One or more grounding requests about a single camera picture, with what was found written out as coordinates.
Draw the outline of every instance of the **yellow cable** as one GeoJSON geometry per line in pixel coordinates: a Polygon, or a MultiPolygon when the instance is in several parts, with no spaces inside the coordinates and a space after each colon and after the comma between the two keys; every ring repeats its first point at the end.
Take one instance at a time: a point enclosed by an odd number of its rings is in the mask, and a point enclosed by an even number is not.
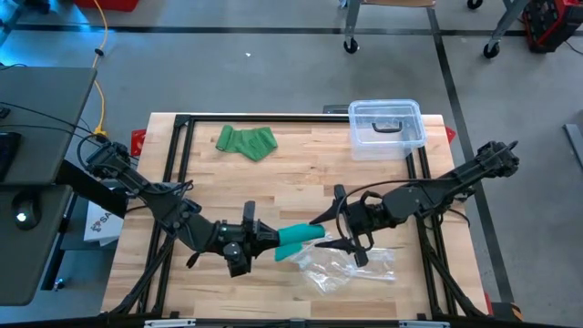
{"type": "MultiPolygon", "coordinates": [[[[103,14],[103,10],[101,9],[99,2],[97,0],[93,0],[93,2],[95,3],[95,6],[97,7],[99,14],[101,15],[101,20],[103,21],[103,26],[105,28],[105,34],[103,35],[103,41],[101,42],[101,45],[98,48],[99,50],[103,51],[103,49],[106,46],[107,35],[109,33],[108,26],[107,26],[107,19],[106,19],[105,14],[103,14]]],[[[96,68],[98,60],[99,60],[99,54],[95,54],[95,58],[93,59],[93,65],[91,67],[96,68]]],[[[97,91],[99,92],[99,96],[101,97],[101,118],[99,119],[99,123],[95,127],[95,130],[93,131],[93,133],[107,136],[107,132],[103,129],[103,121],[105,120],[105,117],[106,117],[106,98],[103,95],[103,91],[101,90],[101,86],[99,85],[99,82],[97,82],[97,80],[95,80],[93,83],[95,84],[95,87],[97,88],[97,91]]]]}

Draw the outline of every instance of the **clear plastic box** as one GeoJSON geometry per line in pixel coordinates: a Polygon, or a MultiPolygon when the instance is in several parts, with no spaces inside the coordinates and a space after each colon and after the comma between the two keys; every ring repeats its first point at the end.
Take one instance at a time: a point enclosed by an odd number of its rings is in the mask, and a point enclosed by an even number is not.
{"type": "Polygon", "coordinates": [[[358,100],[348,116],[356,160],[404,159],[427,140],[414,100],[358,100]]]}

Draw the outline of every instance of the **teal object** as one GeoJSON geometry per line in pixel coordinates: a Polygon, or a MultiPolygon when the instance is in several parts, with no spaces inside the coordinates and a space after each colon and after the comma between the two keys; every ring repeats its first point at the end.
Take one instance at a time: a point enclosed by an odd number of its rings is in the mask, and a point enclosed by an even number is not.
{"type": "Polygon", "coordinates": [[[278,233],[280,234],[280,245],[284,246],[295,242],[310,241],[312,239],[322,238],[326,234],[326,231],[321,225],[309,225],[302,223],[279,229],[278,233]]]}
{"type": "Polygon", "coordinates": [[[292,244],[287,244],[285,246],[280,246],[275,249],[275,261],[283,261],[288,256],[291,256],[302,250],[302,243],[296,242],[292,244]]]}

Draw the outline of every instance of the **computer mouse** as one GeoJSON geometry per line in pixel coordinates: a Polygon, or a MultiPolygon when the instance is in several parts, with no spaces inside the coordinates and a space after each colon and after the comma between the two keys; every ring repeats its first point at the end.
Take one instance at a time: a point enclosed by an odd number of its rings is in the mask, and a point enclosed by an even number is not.
{"type": "Polygon", "coordinates": [[[12,213],[16,227],[23,231],[33,229],[41,219],[40,196],[37,191],[23,190],[12,199],[12,213]]]}

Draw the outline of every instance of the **container lid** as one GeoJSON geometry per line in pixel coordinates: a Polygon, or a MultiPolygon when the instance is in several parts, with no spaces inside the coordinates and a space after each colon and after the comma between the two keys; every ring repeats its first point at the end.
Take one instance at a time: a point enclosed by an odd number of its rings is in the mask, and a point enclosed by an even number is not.
{"type": "Polygon", "coordinates": [[[410,99],[358,100],[348,107],[357,148],[418,148],[426,142],[419,104],[410,99]]]}

